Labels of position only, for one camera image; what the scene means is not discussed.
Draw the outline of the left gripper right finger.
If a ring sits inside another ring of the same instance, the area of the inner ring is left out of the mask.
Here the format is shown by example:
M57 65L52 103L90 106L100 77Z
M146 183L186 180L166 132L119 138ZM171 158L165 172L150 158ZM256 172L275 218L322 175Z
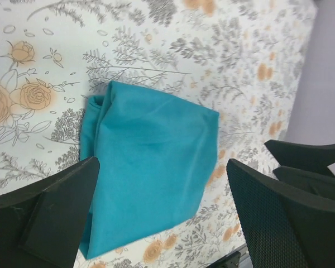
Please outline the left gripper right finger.
M236 159L226 170L253 267L335 267L335 198Z

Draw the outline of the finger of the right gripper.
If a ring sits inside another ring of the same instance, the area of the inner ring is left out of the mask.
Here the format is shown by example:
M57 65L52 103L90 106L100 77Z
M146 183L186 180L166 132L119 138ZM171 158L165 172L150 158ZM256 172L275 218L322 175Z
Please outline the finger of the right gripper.
M278 140L265 142L266 148L281 166L332 176L329 165L335 163L335 144L302 145Z
M335 200L335 178L333 177L286 166L279 166L273 172L283 183L320 197Z

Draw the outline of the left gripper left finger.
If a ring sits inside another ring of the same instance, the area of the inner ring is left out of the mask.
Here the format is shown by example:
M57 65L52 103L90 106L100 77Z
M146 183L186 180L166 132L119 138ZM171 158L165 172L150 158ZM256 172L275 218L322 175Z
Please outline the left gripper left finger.
M0 195L0 267L73 267L99 161L89 157Z

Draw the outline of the teal t shirt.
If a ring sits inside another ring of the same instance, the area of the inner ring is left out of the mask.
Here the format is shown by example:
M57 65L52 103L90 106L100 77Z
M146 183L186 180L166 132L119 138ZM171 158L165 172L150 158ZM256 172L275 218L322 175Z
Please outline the teal t shirt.
M218 112L117 81L88 99L80 158L100 170L80 251L93 259L192 218L217 162Z

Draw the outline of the floral table mat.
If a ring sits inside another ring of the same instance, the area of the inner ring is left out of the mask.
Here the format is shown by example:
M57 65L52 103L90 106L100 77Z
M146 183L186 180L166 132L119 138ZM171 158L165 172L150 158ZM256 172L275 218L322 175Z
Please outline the floral table mat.
M111 80L219 113L198 213L75 267L207 267L245 245L226 175L272 175L317 7L313 1L0 1L0 195L79 160L90 95Z

